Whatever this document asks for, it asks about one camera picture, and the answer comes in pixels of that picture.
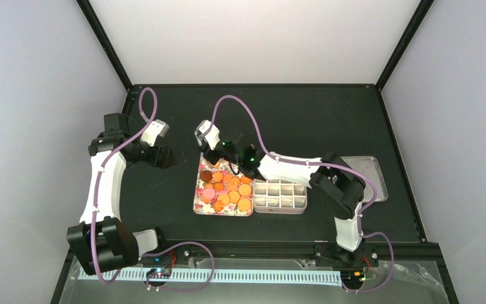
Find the pink disc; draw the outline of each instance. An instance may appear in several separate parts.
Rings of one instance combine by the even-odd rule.
[[[206,200],[211,200],[215,197],[215,190],[213,188],[206,188],[202,195],[204,195]]]

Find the white wall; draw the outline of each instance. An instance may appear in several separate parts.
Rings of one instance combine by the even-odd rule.
[[[75,1],[0,2],[0,303],[49,303],[125,91]]]
[[[486,1],[435,1],[384,90],[461,303],[486,303]]]
[[[373,84],[419,1],[91,2],[134,84]]]

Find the black wire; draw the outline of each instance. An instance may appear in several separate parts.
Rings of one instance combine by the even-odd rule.
[[[232,168],[232,163],[228,162],[228,166],[230,167],[230,170],[232,171],[232,173],[234,175],[239,175],[240,171],[239,171],[239,167],[237,167],[237,173],[235,173],[235,170],[234,168]]]

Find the white divided container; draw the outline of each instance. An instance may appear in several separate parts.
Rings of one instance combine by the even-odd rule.
[[[301,214],[306,209],[306,187],[284,180],[255,180],[254,211]]]

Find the gray wall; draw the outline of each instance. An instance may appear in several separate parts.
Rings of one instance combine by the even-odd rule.
[[[435,1],[384,98],[459,300],[486,303],[486,1]]]
[[[125,91],[75,1],[0,2],[0,303],[49,303]]]

